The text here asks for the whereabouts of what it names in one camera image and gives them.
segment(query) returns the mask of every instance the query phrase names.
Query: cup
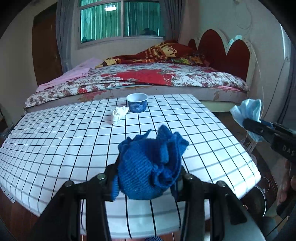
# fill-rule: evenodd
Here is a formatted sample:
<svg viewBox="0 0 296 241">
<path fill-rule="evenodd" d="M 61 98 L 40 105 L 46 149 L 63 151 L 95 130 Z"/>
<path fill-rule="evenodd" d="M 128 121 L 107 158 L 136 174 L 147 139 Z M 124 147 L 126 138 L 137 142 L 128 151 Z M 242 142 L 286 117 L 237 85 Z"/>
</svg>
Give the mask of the cup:
<svg viewBox="0 0 296 241">
<path fill-rule="evenodd" d="M 126 97 L 130 111 L 134 113 L 140 113 L 146 110 L 147 99 L 148 96 L 143 93 L 134 93 Z"/>
</svg>

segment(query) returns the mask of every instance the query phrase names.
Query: floral bedsheet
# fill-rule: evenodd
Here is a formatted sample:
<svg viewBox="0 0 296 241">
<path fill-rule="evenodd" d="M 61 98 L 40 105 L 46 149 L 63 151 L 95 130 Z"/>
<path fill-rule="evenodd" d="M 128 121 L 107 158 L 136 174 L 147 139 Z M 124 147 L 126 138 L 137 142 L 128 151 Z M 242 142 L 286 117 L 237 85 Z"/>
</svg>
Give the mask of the floral bedsheet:
<svg viewBox="0 0 296 241">
<path fill-rule="evenodd" d="M 166 86 L 229 86 L 249 91 L 241 78 L 211 67 L 172 63 L 116 64 L 91 70 L 87 77 L 62 83 L 31 95 L 25 107 L 40 105 L 66 96 L 115 87 L 153 84 Z"/>
</svg>

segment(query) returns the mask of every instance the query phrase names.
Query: bowl rim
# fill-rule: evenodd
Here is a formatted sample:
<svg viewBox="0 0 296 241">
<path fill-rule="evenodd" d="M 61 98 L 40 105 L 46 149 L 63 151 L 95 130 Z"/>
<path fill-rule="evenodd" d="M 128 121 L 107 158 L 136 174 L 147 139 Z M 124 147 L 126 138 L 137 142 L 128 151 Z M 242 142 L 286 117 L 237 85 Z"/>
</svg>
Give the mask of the bowl rim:
<svg viewBox="0 0 296 241">
<path fill-rule="evenodd" d="M 128 97 L 131 96 L 131 95 L 134 95 L 134 94 L 142 94 L 142 95 L 145 95 L 145 96 L 146 96 L 146 99 L 141 100 L 141 101 L 130 101 L 130 100 L 128 100 Z M 129 94 L 129 95 L 126 97 L 126 100 L 127 100 L 128 102 L 132 102 L 132 103 L 143 102 L 143 101 L 146 101 L 147 99 L 148 99 L 148 95 L 146 95 L 146 94 L 144 94 L 144 93 L 132 93 L 132 94 Z"/>
</svg>

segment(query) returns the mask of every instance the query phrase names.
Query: table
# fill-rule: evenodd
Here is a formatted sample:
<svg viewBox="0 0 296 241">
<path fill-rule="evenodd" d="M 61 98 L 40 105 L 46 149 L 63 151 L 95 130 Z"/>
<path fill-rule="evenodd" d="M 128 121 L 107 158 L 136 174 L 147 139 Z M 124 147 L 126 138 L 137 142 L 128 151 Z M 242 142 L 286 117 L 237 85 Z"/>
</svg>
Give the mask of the table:
<svg viewBox="0 0 296 241">
<path fill-rule="evenodd" d="M 225 181 L 243 197 L 260 173 L 230 131 L 192 95 L 148 97 L 143 113 L 128 113 L 117 126 L 111 113 L 125 98 L 103 99 L 28 113 L 0 149 L 0 185 L 12 199 L 40 215 L 66 180 L 84 182 L 104 172 L 118 156 L 118 144 L 166 125 L 189 141 L 182 159 L 186 171 L 202 181 Z M 149 237 L 179 229 L 184 203 L 175 203 L 168 189 L 151 201 L 131 200 L 120 193 L 106 202 L 112 238 Z M 209 217 L 205 202 L 206 218 Z M 81 229 L 85 232 L 85 201 Z"/>
</svg>

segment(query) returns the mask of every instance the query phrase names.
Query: metal bolt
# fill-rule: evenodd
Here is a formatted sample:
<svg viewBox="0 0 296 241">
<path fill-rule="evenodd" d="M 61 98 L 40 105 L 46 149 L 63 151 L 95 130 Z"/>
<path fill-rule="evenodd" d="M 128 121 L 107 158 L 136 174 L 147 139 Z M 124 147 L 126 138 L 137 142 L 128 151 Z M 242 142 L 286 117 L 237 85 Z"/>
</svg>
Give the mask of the metal bolt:
<svg viewBox="0 0 296 241">
<path fill-rule="evenodd" d="M 189 173 L 185 174 L 184 176 L 187 180 L 192 180 L 193 179 L 193 176 Z"/>
<path fill-rule="evenodd" d="M 66 181 L 64 185 L 65 185 L 65 187 L 68 188 L 68 187 L 72 186 L 73 184 L 74 184 L 73 181 Z"/>
<path fill-rule="evenodd" d="M 100 181 L 102 181 L 102 180 L 105 180 L 106 175 L 104 173 L 100 173 L 96 177 L 97 177 L 97 179 L 99 179 Z"/>
<path fill-rule="evenodd" d="M 217 181 L 217 184 L 218 184 L 218 186 L 223 187 L 223 188 L 226 186 L 226 183 L 224 181 Z"/>
</svg>

